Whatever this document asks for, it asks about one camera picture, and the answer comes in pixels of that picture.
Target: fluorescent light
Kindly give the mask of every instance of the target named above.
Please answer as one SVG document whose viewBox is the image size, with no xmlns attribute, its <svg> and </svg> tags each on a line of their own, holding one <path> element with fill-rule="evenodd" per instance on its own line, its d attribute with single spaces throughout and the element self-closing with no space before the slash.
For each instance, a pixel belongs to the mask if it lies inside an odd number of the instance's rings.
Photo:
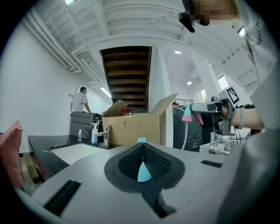
<svg viewBox="0 0 280 224">
<path fill-rule="evenodd" d="M 104 87 L 100 87 L 100 88 L 101 88 L 101 90 L 102 90 L 103 92 L 105 92 L 105 94 L 106 94 L 107 96 L 109 96 L 110 98 L 112 98 L 111 94 L 109 94 L 108 91 L 107 91 Z"/>
<path fill-rule="evenodd" d="M 243 28 L 242 30 L 240 30 L 240 31 L 238 32 L 238 34 L 239 34 L 239 36 L 244 37 L 245 34 L 246 34 L 245 29 Z"/>
<path fill-rule="evenodd" d="M 65 0 L 66 5 L 71 5 L 75 0 Z"/>
</svg>

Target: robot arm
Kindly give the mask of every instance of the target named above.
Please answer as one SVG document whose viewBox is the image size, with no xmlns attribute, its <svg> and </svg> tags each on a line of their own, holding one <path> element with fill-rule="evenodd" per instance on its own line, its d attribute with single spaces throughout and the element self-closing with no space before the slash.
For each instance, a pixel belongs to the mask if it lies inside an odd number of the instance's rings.
<svg viewBox="0 0 280 224">
<path fill-rule="evenodd" d="M 193 113 L 200 113 L 204 129 L 224 136 L 233 136 L 231 133 L 231 119 L 234 114 L 235 104 L 239 98 L 233 87 L 224 89 L 218 96 L 211 98 L 211 102 L 196 103 L 190 106 Z M 223 117 L 223 106 L 228 108 L 228 115 Z"/>
</svg>

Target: cardboard box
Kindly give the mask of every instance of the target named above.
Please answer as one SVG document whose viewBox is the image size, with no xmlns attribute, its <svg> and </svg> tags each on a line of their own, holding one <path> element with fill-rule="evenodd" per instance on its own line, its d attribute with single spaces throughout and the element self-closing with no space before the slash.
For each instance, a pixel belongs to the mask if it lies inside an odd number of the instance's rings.
<svg viewBox="0 0 280 224">
<path fill-rule="evenodd" d="M 109 142 L 117 145 L 133 145 L 138 138 L 144 137 L 147 142 L 160 144 L 161 135 L 166 130 L 163 116 L 168 105 L 177 94 L 161 99 L 151 113 L 142 113 L 129 116 L 120 116 L 124 101 L 115 102 L 103 115 L 103 125 L 111 126 Z"/>
</svg>

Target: wooden stair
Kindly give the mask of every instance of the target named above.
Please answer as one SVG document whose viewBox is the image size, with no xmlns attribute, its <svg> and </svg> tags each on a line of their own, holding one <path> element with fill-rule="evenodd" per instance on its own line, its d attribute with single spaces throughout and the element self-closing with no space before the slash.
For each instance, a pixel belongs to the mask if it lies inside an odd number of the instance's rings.
<svg viewBox="0 0 280 224">
<path fill-rule="evenodd" d="M 131 109 L 148 110 L 151 47 L 117 47 L 101 53 L 113 103 L 123 100 Z"/>
</svg>

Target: black rubber gasket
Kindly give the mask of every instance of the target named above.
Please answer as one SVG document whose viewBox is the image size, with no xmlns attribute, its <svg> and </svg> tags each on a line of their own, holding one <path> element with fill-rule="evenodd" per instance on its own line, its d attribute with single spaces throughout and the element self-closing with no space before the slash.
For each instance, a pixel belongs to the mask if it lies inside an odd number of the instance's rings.
<svg viewBox="0 0 280 224">
<path fill-rule="evenodd" d="M 138 182 L 138 172 L 145 163 L 156 189 L 168 189 L 177 185 L 185 173 L 184 163 L 148 143 L 138 143 L 112 157 L 105 164 L 107 179 L 118 189 L 143 192 L 145 182 Z"/>
</svg>

